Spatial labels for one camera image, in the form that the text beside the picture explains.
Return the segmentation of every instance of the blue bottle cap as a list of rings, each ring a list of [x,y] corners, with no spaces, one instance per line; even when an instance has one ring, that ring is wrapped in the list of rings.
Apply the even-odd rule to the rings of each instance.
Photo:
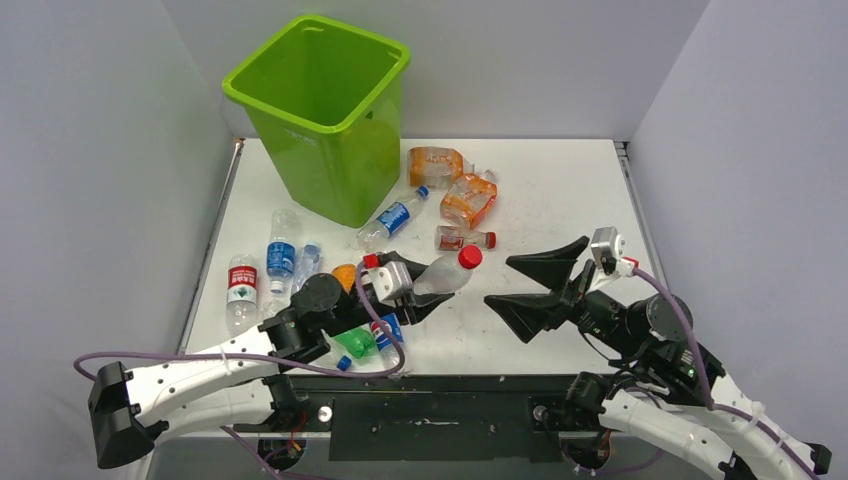
[[[350,368],[351,364],[353,364],[353,360],[351,360],[350,357],[348,357],[347,355],[343,355],[342,358],[339,360],[339,363],[336,364],[336,368],[343,372],[346,372]]]

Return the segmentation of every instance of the bin rim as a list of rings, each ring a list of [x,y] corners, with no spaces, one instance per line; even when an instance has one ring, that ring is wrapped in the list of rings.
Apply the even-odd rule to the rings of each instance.
[[[280,39],[283,35],[288,33],[297,27],[301,22],[304,21],[315,21],[319,23],[324,23],[326,25],[330,25],[336,28],[341,28],[358,35],[362,35],[364,37],[368,37],[377,42],[383,43],[397,49],[400,52],[400,56],[397,57],[397,61],[394,65],[389,69],[388,72],[377,82],[377,85],[371,89],[370,92],[354,107],[350,113],[339,123],[336,125],[321,125],[320,123],[313,122],[312,120],[308,120],[298,115],[294,115],[292,113],[286,112],[285,110],[281,110],[277,107],[271,106],[263,101],[257,100],[256,98],[247,95],[232,86],[233,80],[241,74],[257,57],[265,53],[271,45],[273,45],[277,40]],[[398,42],[397,40],[392,40],[391,38],[384,37],[383,35],[370,32],[368,30],[340,22],[338,20],[333,20],[332,18],[327,18],[322,15],[301,15],[295,17],[288,25],[286,25],[282,30],[274,34],[271,38],[269,38],[265,43],[262,44],[259,48],[257,48],[253,53],[251,53],[247,58],[245,58],[239,66],[233,69],[224,80],[221,82],[221,89],[224,91],[224,94],[232,101],[239,103],[243,106],[248,106],[251,108],[255,108],[269,115],[281,118],[283,120],[287,120],[296,125],[300,125],[305,127],[313,132],[321,133],[321,134],[333,134],[339,133],[344,130],[347,130],[353,122],[356,121],[359,117],[365,114],[365,110],[377,99],[377,97],[388,87],[388,85],[393,82],[398,75],[400,75],[406,67],[409,65],[409,48],[406,45]]]

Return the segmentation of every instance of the red bottle cap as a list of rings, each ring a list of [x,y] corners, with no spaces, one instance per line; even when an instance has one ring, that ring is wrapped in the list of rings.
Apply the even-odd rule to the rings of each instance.
[[[469,245],[459,251],[457,258],[462,268],[472,270],[477,268],[477,265],[480,265],[480,262],[483,261],[483,252],[476,245]]]
[[[365,255],[364,257],[362,257],[362,261],[365,263],[365,268],[368,270],[380,266],[380,260],[377,259],[377,254],[374,253]]]

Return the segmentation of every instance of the orange bottle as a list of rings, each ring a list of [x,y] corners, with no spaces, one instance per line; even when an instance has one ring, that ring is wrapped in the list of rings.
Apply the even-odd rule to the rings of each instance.
[[[498,196],[495,172],[466,173],[453,183],[439,205],[442,218],[465,228],[477,228],[486,218]]]
[[[406,160],[412,187],[448,188],[463,172],[474,170],[474,166],[452,148],[411,148]]]

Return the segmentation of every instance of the blue bottle label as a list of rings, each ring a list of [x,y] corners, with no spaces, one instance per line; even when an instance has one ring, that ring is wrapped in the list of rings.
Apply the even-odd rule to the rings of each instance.
[[[285,242],[268,244],[268,275],[289,276],[294,271],[294,247]]]
[[[385,225],[389,236],[394,235],[395,230],[400,228],[409,220],[409,210],[400,202],[393,203],[385,212],[377,217],[377,221]]]
[[[398,342],[403,343],[403,335],[400,333],[400,324],[397,321],[397,315],[390,313],[381,320],[383,324],[391,330],[392,335],[397,338]],[[377,344],[377,350],[382,350],[392,344],[388,335],[383,333],[383,330],[380,329],[377,322],[371,322],[371,333],[374,335],[374,342]]]

